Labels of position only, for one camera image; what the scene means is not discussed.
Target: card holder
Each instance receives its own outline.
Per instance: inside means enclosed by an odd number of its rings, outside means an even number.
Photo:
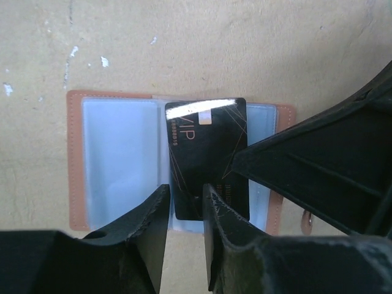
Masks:
[[[72,229],[99,228],[140,204],[158,185],[169,183],[164,105],[180,99],[159,97],[96,91],[68,93]],[[249,144],[272,135],[276,122],[279,128],[281,107],[287,106],[248,104],[248,124],[259,130],[254,134],[248,127]],[[279,199],[270,196],[269,189],[256,185],[249,183],[251,203],[256,203],[251,204],[251,222],[272,233],[279,225]],[[194,226],[186,220],[176,220],[171,213],[169,227],[202,232],[202,222],[197,223]]]

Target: leather cover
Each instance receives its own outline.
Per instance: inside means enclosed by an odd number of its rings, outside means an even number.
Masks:
[[[71,229],[81,231],[90,230],[86,217],[85,160],[83,159],[82,101],[85,97],[94,97],[95,99],[185,99],[175,96],[152,96],[149,94],[88,90],[69,91],[67,93],[69,219]],[[276,131],[279,132],[295,122],[295,110],[289,105],[277,105],[276,107],[279,113]],[[282,201],[283,198],[280,195],[271,191],[266,223],[266,232],[271,235],[276,235],[279,231]]]

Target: stitching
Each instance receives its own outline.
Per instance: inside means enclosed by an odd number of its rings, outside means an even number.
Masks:
[[[76,223],[76,215],[75,215],[75,201],[76,201],[76,191],[75,191],[75,158],[74,158],[74,99],[77,97],[89,97],[85,94],[74,94],[70,96],[69,99],[69,108],[70,108],[70,170],[71,170],[71,179],[70,179],[70,212],[71,212],[71,220],[72,224],[75,228],[90,228],[88,225],[78,225]],[[106,97],[106,98],[119,98],[123,99],[124,97],[120,96],[109,96],[109,95],[94,95],[91,97]]]
[[[289,107],[282,106],[282,105],[279,105],[278,107],[281,107],[281,108],[283,108],[283,109],[288,110],[288,122],[287,122],[287,127],[290,127],[290,126],[291,126],[291,123],[292,123],[292,111],[291,111],[291,109],[290,109]],[[283,205],[283,197],[282,197],[281,195],[279,195],[279,201],[280,201],[281,199],[282,199],[282,205]],[[279,205],[277,205],[277,206],[276,206],[276,209],[275,209],[275,220],[274,220],[274,228],[273,228],[273,233],[274,233],[275,235],[277,235],[277,216],[278,216],[278,212],[279,212]]]

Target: white speck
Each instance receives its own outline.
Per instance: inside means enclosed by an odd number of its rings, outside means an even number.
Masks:
[[[79,47],[77,46],[73,46],[73,49],[70,53],[70,55],[67,58],[66,61],[66,72],[64,74],[64,82],[63,82],[63,88],[67,89],[67,83],[68,83],[68,72],[69,72],[69,61],[71,60],[71,58],[75,57],[75,53],[79,51]]]
[[[73,46],[73,49],[72,49],[71,54],[69,55],[69,57],[75,57],[75,53],[77,51],[79,51],[79,47]]]
[[[8,83],[3,83],[3,85],[4,85],[4,89],[6,91],[7,97],[10,97],[11,93],[13,92],[13,89],[12,89],[11,85],[8,84]]]
[[[157,36],[153,37],[153,40],[150,42],[150,45],[154,45],[157,42]]]
[[[109,60],[107,58],[104,58],[103,56],[100,57],[100,61],[102,62],[103,67],[108,67],[109,66]]]

